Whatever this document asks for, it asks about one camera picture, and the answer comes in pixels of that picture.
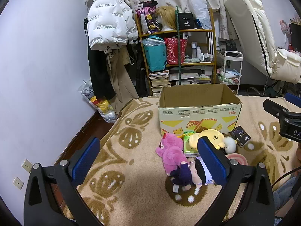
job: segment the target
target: black monitor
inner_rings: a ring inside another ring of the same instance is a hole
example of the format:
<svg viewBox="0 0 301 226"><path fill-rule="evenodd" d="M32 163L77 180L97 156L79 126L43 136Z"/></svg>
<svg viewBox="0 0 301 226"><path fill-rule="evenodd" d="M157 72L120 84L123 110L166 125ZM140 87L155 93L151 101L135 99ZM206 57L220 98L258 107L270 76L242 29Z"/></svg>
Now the black monitor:
<svg viewBox="0 0 301 226"><path fill-rule="evenodd" d="M291 44L296 51L301 52L301 25L289 24Z"/></svg>

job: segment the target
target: beige carpet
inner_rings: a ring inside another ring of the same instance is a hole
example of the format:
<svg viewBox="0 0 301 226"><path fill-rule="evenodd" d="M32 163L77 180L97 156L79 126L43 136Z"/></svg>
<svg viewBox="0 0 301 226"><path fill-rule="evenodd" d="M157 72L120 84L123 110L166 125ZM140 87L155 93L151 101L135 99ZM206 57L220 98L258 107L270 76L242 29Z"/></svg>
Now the beige carpet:
<svg viewBox="0 0 301 226"><path fill-rule="evenodd" d="M265 98L239 97L243 106L237 126L241 125L252 140L238 153L251 165L264 162L273 183L293 169L297 143L279 136L277 119L262 107ZM300 112L300 108L283 98L273 100ZM221 189L218 185L202 186L199 190L193 186L173 193L162 160L155 153L161 140L158 103L157 96L146 97L131 101L123 109L121 118L100 141L103 148L85 182L78 187L104 225L193 226ZM234 214L243 188L241 185L226 218ZM72 218L67 208L64 212Z"/></svg>

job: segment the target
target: plastic bag of stuffed toys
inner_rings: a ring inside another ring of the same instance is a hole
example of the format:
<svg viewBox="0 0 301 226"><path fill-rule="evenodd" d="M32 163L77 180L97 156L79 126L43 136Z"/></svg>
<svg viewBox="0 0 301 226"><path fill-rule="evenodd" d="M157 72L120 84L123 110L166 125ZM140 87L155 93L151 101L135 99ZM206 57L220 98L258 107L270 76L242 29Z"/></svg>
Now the plastic bag of stuffed toys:
<svg viewBox="0 0 301 226"><path fill-rule="evenodd" d="M141 20L142 32L144 34L153 34L160 31L159 23L156 18L156 5L157 1L151 0L147 2L141 2L135 6L136 13Z"/></svg>
<svg viewBox="0 0 301 226"><path fill-rule="evenodd" d="M106 122L114 123L117 120L118 115L115 113L108 100L106 100L106 98L102 98L101 100L96 99L91 80L84 81L84 84L80 86L78 92L80 92L85 100L98 110Z"/></svg>

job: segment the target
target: electrical outlet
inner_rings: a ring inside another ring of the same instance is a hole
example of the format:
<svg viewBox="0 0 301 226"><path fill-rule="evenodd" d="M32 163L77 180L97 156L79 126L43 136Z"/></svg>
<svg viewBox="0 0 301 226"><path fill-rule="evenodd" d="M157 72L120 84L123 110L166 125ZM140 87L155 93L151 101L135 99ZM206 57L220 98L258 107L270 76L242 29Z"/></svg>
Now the electrical outlet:
<svg viewBox="0 0 301 226"><path fill-rule="evenodd" d="M23 162L22 167L23 167L26 171L30 172L30 171L31 171L31 168L33 167L33 165L26 159L26 160Z"/></svg>
<svg viewBox="0 0 301 226"><path fill-rule="evenodd" d="M13 184L18 188L18 189L22 189L23 187L23 182L15 176L14 180L13 180Z"/></svg>

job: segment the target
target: white wall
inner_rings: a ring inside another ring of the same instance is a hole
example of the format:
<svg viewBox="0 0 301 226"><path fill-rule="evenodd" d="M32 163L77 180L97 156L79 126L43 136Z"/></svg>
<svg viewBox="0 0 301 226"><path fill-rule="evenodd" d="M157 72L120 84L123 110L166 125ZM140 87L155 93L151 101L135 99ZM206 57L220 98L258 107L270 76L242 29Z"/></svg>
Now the white wall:
<svg viewBox="0 0 301 226"><path fill-rule="evenodd" d="M86 13L84 0L10 0L0 15L0 195L21 223L23 161L53 165L94 113L77 92L89 78Z"/></svg>
<svg viewBox="0 0 301 226"><path fill-rule="evenodd" d="M280 28L280 20L287 24L290 19L297 16L297 12L289 0L262 0L263 8L267 14L268 21L273 31L276 47L288 49L288 42L284 43L284 34Z"/></svg>

